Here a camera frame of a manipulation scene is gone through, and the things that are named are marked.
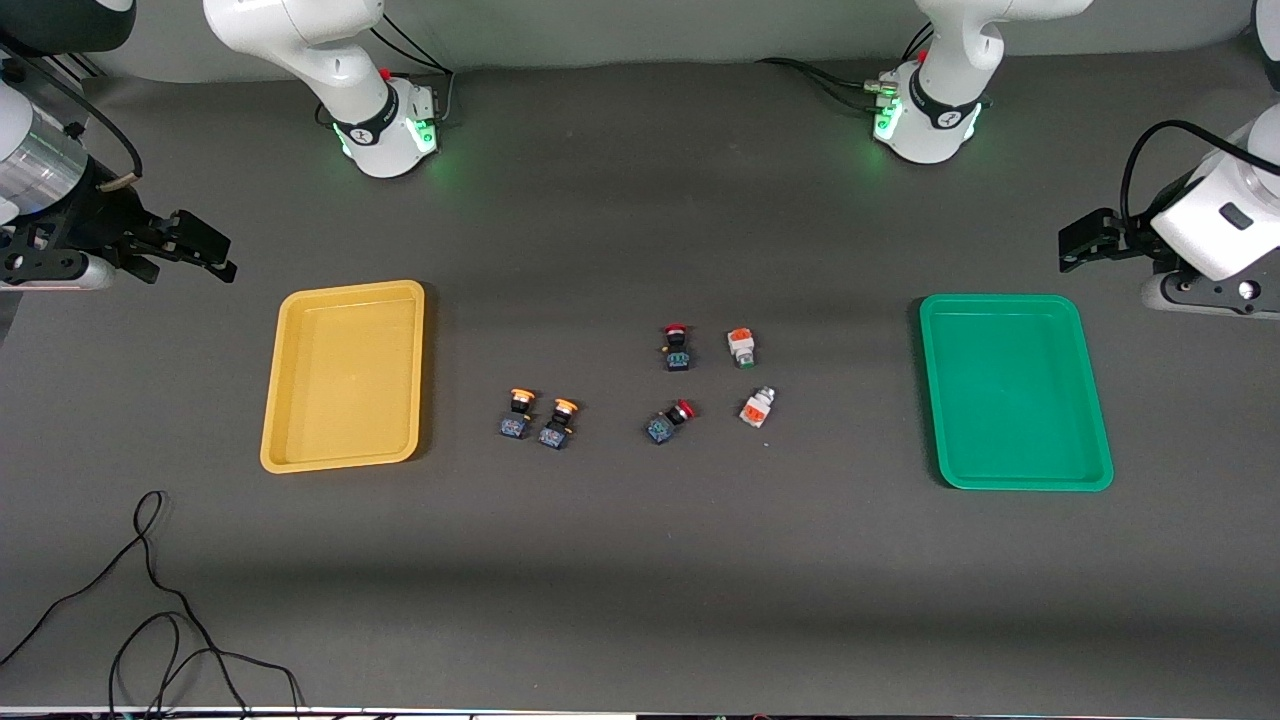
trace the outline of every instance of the white wall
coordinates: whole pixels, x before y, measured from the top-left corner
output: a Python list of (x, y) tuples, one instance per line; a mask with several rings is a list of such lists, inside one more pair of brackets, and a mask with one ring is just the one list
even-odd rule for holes
[[(1075, 18), (1002, 29), (1015, 55), (1176, 50), (1239, 33), (1249, 6), (1251, 0), (1094, 0)], [(924, 22), (911, 0), (388, 0), (387, 10), (456, 69), (883, 58), (901, 53)], [(380, 65), (413, 67), (369, 33), (358, 41)], [(172, 82), (285, 77), (219, 44), (200, 0), (138, 0), (133, 36), (95, 59), (116, 74)]]

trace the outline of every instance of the green tray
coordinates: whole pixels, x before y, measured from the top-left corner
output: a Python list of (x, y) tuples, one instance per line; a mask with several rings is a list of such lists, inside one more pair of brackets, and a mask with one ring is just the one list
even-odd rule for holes
[(1115, 470), (1075, 305), (934, 295), (920, 305), (942, 477), (961, 489), (1096, 492)]

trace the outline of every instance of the gray table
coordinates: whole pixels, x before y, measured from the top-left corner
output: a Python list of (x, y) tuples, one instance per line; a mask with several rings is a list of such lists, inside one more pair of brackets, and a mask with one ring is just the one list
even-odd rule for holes
[[(0, 644), (165, 488), (163, 577), (312, 705), (1280, 708), (1276, 325), (1148, 311), (1142, 261), (1055, 261), (1148, 124), (1230, 131), (1271, 102), (1242, 46), (1010, 60), (938, 168), (763, 65), (468, 73), (443, 152), (389, 182), (310, 124), (301, 83), (97, 91), (146, 156), (148, 206), (198, 213), (242, 270), (23, 300), (0, 350)], [(1139, 197), (1203, 151), (1153, 143)], [(429, 451), (269, 475), (279, 302), (390, 278), (439, 299)], [(940, 484), (910, 319), (936, 292), (1079, 305), (1108, 491)], [(655, 351), (671, 322), (701, 354), (682, 377)], [(760, 341), (750, 373), (722, 346), (739, 324)], [(780, 397), (753, 430), (733, 414), (758, 383)], [(516, 384), (582, 401), (571, 448), (494, 436)], [(680, 396), (703, 416), (649, 445), (645, 418)], [(168, 606), (140, 562), (0, 673), (5, 705), (105, 702), (116, 646)], [(138, 700), (166, 642), (125, 662)], [(227, 705), (214, 676), (183, 702)], [(251, 702), (285, 702), (276, 676), (239, 676)]]

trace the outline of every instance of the silver metal cylinder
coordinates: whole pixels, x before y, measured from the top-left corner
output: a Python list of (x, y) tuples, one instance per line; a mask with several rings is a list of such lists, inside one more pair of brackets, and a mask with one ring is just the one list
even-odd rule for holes
[(0, 197), (8, 197), (23, 215), (61, 200), (88, 167), (84, 147), (40, 105), (32, 102), (27, 137), (0, 161)]

